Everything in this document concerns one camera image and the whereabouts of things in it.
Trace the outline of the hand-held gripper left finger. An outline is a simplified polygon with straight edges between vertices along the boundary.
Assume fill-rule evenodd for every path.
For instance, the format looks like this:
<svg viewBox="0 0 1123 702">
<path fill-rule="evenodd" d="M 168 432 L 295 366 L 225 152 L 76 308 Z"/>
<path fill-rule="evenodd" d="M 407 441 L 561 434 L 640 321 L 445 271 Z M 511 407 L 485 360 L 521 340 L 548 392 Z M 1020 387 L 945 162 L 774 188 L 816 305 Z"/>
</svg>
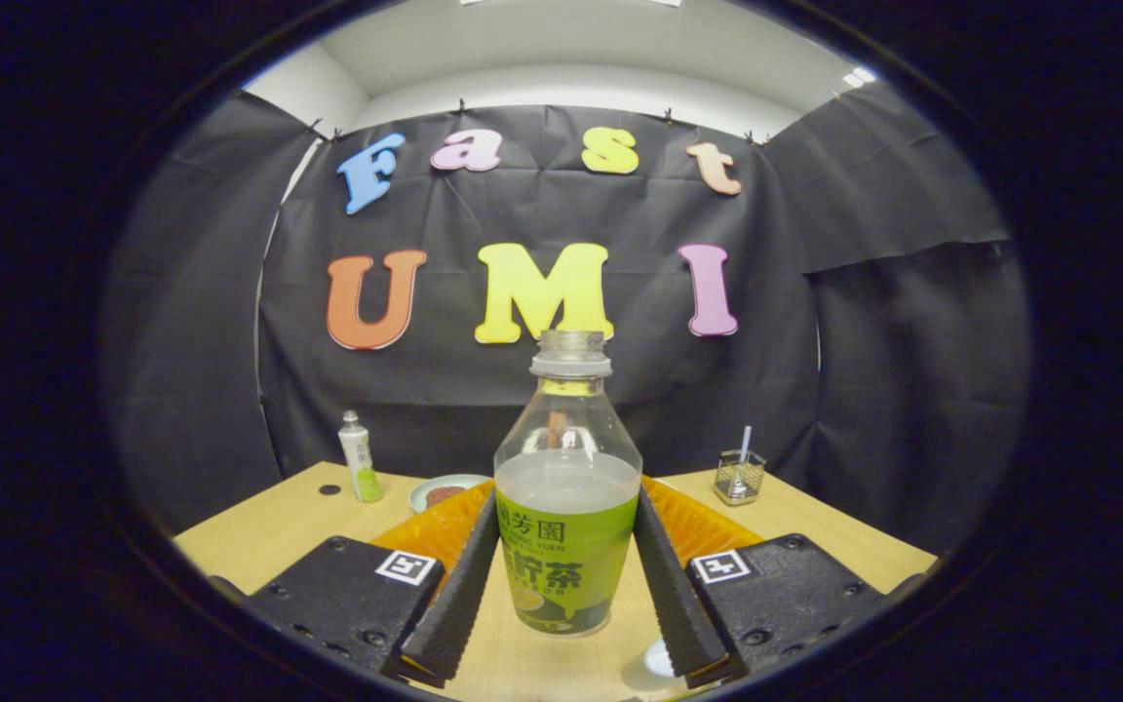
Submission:
<svg viewBox="0 0 1123 702">
<path fill-rule="evenodd" d="M 339 666 L 442 687 L 471 639 L 495 548 L 494 489 L 484 481 L 371 543 L 326 538 L 247 605 Z"/>
</svg>

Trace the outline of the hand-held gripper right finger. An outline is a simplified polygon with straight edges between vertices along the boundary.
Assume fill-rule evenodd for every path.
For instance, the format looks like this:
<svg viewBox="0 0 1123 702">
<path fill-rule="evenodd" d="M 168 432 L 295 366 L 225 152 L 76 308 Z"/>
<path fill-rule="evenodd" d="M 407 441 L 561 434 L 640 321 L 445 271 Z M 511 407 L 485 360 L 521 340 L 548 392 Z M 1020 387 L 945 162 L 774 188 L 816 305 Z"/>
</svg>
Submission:
<svg viewBox="0 0 1123 702">
<path fill-rule="evenodd" d="M 670 671 L 780 674 L 891 605 L 900 541 L 775 477 L 730 507 L 707 476 L 645 478 L 636 545 Z"/>
</svg>

